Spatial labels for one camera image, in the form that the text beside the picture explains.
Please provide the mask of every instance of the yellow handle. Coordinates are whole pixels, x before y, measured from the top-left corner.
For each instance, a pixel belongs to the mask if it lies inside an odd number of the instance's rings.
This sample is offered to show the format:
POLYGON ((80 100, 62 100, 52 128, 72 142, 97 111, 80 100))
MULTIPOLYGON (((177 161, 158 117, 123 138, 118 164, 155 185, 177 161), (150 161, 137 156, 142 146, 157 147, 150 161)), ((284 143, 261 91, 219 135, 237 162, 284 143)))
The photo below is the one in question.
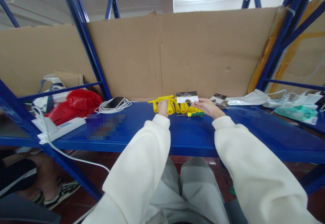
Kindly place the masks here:
POLYGON ((184 105, 184 103, 180 104, 180 111, 181 111, 182 114, 185 114, 185 105, 184 105))
POLYGON ((172 108, 172 106, 170 104, 170 101, 168 100, 167 101, 167 114, 171 115, 172 113, 173 113, 173 108, 172 108))
POLYGON ((177 101, 175 101, 175 109, 176 109, 176 113, 180 113, 180 107, 179 107, 177 101))
POLYGON ((148 101, 148 103, 152 103, 153 111, 154 111, 155 113, 158 113, 158 106, 157 106, 156 102, 159 102, 159 100, 156 99, 156 100, 148 101))
POLYGON ((193 106, 190 106, 190 110, 191 110, 192 113, 196 112, 196 110, 195 110, 195 108, 193 106))
POLYGON ((187 105, 187 103, 184 103, 184 106, 185 106, 185 112, 190 113, 191 110, 190 110, 189 106, 187 105))
POLYGON ((170 98, 172 98, 172 97, 174 97, 174 95, 162 96, 162 97, 158 97, 158 99, 160 99, 160 100, 164 100, 164 99, 170 99, 170 98))
POLYGON ((176 112, 176 110, 175 110, 175 106, 174 106, 174 103, 171 101, 170 102, 170 105, 171 105, 171 107, 172 107, 172 109, 173 109, 173 113, 175 113, 176 112))
POLYGON ((153 111, 155 113, 158 113, 158 106, 157 106, 156 102, 153 102, 152 105, 153 105, 153 111))

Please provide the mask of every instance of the red plastic bag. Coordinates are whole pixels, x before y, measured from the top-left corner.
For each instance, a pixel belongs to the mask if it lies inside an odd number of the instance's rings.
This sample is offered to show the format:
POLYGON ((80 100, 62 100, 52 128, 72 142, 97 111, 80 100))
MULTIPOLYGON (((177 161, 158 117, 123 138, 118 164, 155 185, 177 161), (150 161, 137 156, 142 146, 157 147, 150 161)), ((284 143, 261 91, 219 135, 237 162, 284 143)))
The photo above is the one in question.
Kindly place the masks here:
POLYGON ((102 98, 93 91, 77 89, 69 93, 67 101, 59 104, 45 116, 58 126, 73 118, 93 114, 102 102, 102 98))

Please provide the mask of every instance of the floor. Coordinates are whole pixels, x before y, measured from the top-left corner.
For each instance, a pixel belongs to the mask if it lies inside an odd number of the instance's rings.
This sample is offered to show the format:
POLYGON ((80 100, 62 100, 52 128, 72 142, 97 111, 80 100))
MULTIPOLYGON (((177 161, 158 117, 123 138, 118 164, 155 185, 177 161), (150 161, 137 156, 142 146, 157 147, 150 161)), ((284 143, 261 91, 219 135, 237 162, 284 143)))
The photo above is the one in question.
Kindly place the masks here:
MULTIPOLYGON (((110 152, 90 152, 90 151, 75 151, 72 153, 73 157, 100 163, 112 168, 113 164, 117 160, 119 153, 110 152)), ((189 157, 186 156, 171 156, 178 173, 183 163, 185 163, 189 157)), ((233 183, 231 177, 226 169, 220 164, 219 158, 205 158, 206 162, 212 168, 216 181, 219 185, 221 193, 225 202, 229 202, 236 198, 231 194, 229 188, 233 183)), ((86 176, 94 183, 98 188, 102 188, 102 184, 107 177, 107 171, 99 166, 90 165, 87 163, 76 162, 86 176)), ((296 163, 285 162, 284 163, 297 179, 303 177, 306 173, 311 171, 315 165, 309 163, 296 163)), ((62 169, 59 169, 59 174, 62 176, 63 181, 70 181, 72 178, 62 169)), ((96 200, 93 199, 83 188, 80 188, 73 196, 66 199, 53 211, 61 215, 62 224, 71 224, 76 221, 80 216, 87 212, 94 204, 96 200)), ((325 188, 322 188, 309 196, 308 210, 311 214, 320 222, 325 223, 325 213, 323 212, 325 206, 325 188)))

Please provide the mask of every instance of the green screwdriver handle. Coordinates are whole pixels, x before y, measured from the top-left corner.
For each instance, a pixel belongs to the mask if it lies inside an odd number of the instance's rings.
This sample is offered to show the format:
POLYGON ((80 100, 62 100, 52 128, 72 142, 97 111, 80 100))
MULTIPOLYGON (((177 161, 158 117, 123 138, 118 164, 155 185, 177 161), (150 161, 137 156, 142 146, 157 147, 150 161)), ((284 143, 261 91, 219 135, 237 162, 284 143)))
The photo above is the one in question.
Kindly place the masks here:
POLYGON ((204 116, 204 112, 196 112, 196 113, 192 113, 191 116, 204 116))

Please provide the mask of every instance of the person's arm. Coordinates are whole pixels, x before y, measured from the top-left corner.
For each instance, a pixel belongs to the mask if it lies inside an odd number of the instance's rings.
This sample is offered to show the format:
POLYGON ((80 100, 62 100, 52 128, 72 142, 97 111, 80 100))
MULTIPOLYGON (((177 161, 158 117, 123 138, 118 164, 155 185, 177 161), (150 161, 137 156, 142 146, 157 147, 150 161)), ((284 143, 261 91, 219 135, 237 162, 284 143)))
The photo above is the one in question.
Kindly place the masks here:
POLYGON ((249 223, 319 223, 307 211, 302 186, 258 138, 235 124, 209 99, 195 107, 213 117, 215 146, 234 182, 240 207, 249 223))
POLYGON ((103 184, 105 196, 83 223, 141 223, 157 189, 170 149, 167 102, 123 150, 103 184))

